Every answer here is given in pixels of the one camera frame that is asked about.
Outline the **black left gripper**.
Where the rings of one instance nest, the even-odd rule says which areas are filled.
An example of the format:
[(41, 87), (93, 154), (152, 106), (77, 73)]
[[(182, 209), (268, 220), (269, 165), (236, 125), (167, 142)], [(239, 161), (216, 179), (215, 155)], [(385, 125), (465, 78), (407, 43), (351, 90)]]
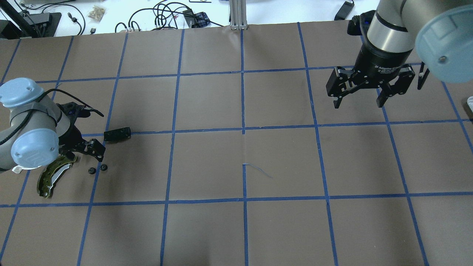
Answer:
[(76, 126), (72, 126), (59, 137), (59, 155), (72, 158), (73, 153), (81, 153), (97, 160), (103, 160), (105, 147), (97, 139), (85, 140), (80, 130)]

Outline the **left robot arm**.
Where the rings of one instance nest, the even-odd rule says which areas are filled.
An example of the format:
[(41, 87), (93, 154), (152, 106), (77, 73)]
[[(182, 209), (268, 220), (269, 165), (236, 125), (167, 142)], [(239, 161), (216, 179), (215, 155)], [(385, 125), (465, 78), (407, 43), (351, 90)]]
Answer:
[(16, 166), (35, 169), (51, 164), (60, 155), (81, 153), (103, 161), (105, 147), (86, 141), (75, 126), (78, 118), (103, 113), (74, 97), (56, 104), (30, 78), (15, 78), (1, 85), (1, 104), (10, 111), (10, 127), (1, 131), (1, 172)]

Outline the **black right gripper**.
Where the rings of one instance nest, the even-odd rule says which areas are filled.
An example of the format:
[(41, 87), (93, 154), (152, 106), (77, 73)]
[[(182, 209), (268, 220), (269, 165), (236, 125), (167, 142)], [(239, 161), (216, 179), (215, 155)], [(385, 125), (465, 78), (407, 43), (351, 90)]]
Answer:
[(326, 84), (327, 95), (334, 97), (334, 108), (340, 107), (343, 97), (361, 89), (381, 88), (376, 99), (378, 108), (389, 97), (405, 94), (415, 78), (412, 66), (406, 63), (411, 52), (386, 52), (370, 41), (363, 42), (354, 67), (335, 67)]

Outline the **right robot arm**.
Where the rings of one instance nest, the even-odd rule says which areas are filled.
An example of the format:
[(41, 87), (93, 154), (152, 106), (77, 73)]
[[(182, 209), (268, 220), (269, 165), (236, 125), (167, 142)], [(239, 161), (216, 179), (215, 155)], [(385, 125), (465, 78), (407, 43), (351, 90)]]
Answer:
[(432, 74), (447, 83), (472, 80), (473, 5), (471, 0), (381, 0), (376, 10), (354, 16), (348, 35), (363, 44), (352, 69), (336, 66), (326, 84), (339, 108), (362, 89), (379, 89), (377, 106), (404, 95), (415, 78), (407, 58), (421, 60), (418, 89)]

